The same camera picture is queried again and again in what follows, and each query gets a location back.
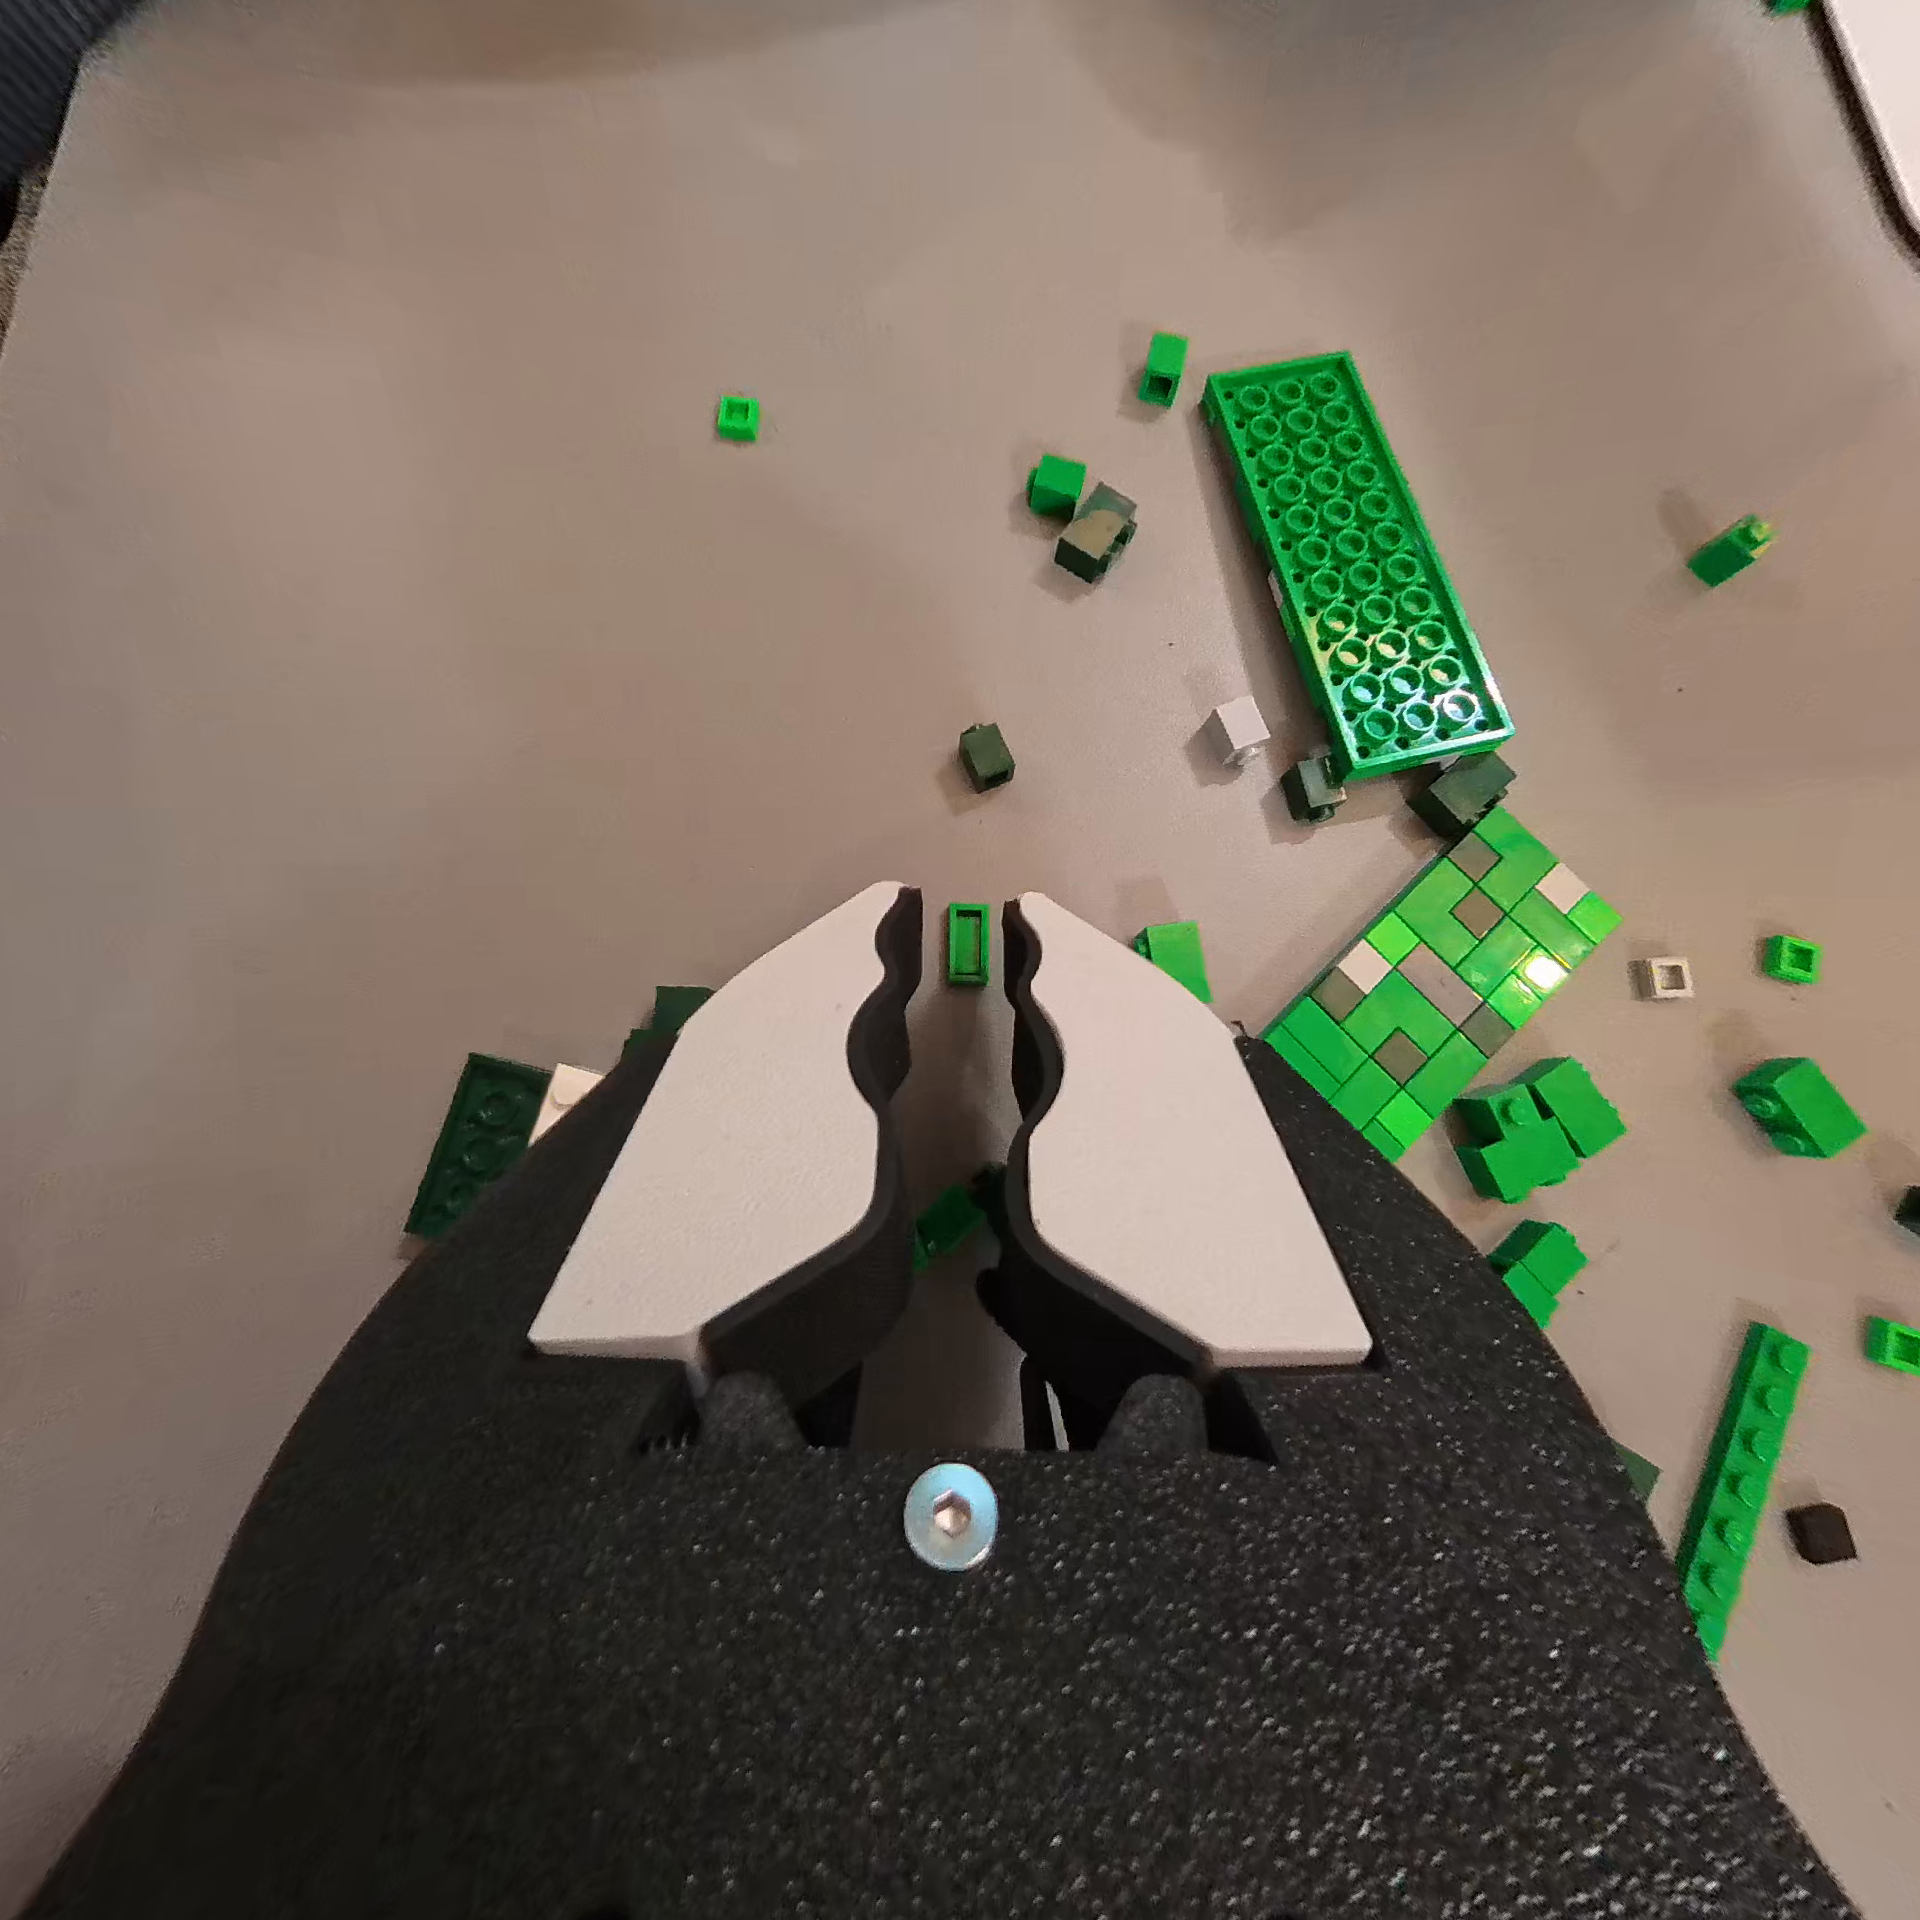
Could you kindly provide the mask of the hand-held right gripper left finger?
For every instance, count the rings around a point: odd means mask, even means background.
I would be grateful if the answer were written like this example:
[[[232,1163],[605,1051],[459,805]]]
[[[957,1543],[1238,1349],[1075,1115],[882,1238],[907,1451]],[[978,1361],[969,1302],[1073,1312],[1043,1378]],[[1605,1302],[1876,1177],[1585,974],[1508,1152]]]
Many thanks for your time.
[[[844,1446],[912,1292],[907,1003],[925,894],[869,883],[647,1042],[652,1071],[588,1188],[529,1183],[529,1372],[603,1388],[605,1451],[666,1454],[724,1398],[776,1446]]]

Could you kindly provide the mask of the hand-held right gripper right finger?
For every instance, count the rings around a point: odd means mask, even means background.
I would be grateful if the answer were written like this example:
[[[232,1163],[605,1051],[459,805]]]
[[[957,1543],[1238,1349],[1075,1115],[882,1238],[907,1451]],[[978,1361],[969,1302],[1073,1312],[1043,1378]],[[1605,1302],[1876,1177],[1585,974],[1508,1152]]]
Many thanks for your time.
[[[1021,1350],[1037,1446],[1097,1451],[1124,1398],[1184,1383],[1200,1446],[1259,1454],[1238,1372],[1358,1372],[1377,1337],[1238,1033],[1045,894],[1004,903],[1019,1131],[989,1319]]]

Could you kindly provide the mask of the large green brick plate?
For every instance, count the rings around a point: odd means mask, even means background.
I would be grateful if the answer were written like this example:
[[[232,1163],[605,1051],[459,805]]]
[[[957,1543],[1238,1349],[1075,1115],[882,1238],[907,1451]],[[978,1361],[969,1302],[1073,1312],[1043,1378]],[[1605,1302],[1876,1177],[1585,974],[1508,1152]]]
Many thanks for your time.
[[[1335,780],[1512,739],[1512,713],[1348,353],[1206,374],[1227,452]]]

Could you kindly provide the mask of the grey desk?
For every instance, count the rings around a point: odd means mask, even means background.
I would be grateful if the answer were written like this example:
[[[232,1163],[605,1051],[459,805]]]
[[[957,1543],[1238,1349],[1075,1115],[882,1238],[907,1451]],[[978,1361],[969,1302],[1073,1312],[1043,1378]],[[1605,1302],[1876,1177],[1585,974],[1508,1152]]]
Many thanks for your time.
[[[468,1051],[605,1066],[852,889],[1197,920],[1259,1029],[1434,851],[1313,748],[1200,419],[1348,347],[1625,923],[1551,1337],[1917,1914],[1917,260],[1762,4],[152,4],[3,339],[3,1914],[403,1272]],[[1256,693],[1238,770],[1204,719]],[[1640,998],[1681,952],[1694,998]]]

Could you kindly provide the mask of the dark green brick plate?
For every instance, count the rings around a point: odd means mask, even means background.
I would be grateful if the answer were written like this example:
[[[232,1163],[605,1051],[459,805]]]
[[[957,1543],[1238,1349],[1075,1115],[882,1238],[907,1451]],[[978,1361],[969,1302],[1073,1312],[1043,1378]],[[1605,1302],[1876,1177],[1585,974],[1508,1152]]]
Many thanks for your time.
[[[529,1148],[553,1066],[470,1051],[419,1173],[407,1238],[432,1241]]]

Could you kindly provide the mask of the green mosaic tile panel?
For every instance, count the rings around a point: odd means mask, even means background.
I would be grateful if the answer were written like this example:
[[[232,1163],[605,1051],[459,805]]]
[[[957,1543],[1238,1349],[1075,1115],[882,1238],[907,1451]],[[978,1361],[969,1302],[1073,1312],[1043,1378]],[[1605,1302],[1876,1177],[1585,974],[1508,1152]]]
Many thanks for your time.
[[[1402,1159],[1621,923],[1605,894],[1495,805],[1259,1042]]]

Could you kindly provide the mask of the long green brick plate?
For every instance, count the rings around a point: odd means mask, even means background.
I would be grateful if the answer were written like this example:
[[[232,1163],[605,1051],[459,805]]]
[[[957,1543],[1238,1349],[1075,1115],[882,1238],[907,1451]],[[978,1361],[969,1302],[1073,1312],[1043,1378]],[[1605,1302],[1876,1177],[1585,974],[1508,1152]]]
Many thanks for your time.
[[[1767,1322],[1747,1325],[1673,1551],[1709,1663],[1721,1663],[1805,1370],[1811,1341]]]

